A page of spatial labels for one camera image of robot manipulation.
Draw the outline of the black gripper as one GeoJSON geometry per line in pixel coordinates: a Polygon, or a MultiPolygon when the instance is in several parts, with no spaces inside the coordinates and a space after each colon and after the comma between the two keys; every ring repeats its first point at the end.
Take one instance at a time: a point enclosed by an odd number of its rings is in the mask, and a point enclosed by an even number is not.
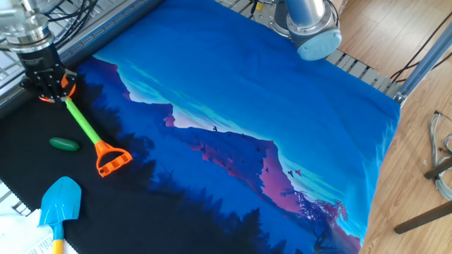
{"type": "Polygon", "coordinates": [[[40,84],[35,84],[38,75],[45,79],[52,77],[52,99],[54,102],[64,102],[76,89],[77,73],[65,68],[54,44],[44,49],[30,53],[17,53],[19,61],[25,69],[25,75],[20,86],[33,94],[43,98],[44,93],[40,84]]]}

